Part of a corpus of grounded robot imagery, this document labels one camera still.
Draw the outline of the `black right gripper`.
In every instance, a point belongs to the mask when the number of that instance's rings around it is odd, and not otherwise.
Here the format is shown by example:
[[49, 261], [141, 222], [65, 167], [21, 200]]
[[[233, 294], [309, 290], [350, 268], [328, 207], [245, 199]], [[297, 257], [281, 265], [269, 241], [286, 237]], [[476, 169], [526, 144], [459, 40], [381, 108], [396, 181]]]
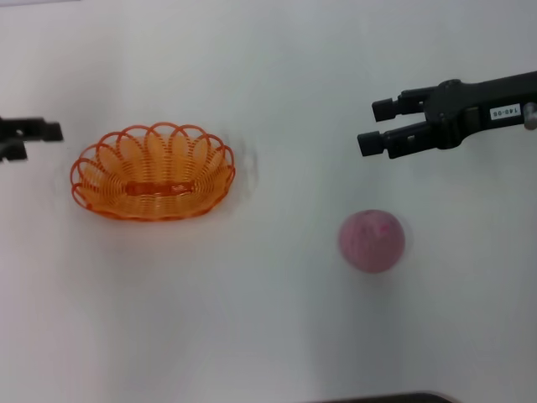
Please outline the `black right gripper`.
[[357, 142], [362, 156], [387, 152], [390, 159], [429, 149], [453, 149], [472, 134], [523, 124], [523, 107], [535, 102], [535, 72], [473, 84], [445, 81], [436, 89], [405, 90], [395, 100], [372, 104], [376, 122], [424, 113], [425, 104], [427, 123], [362, 133]]

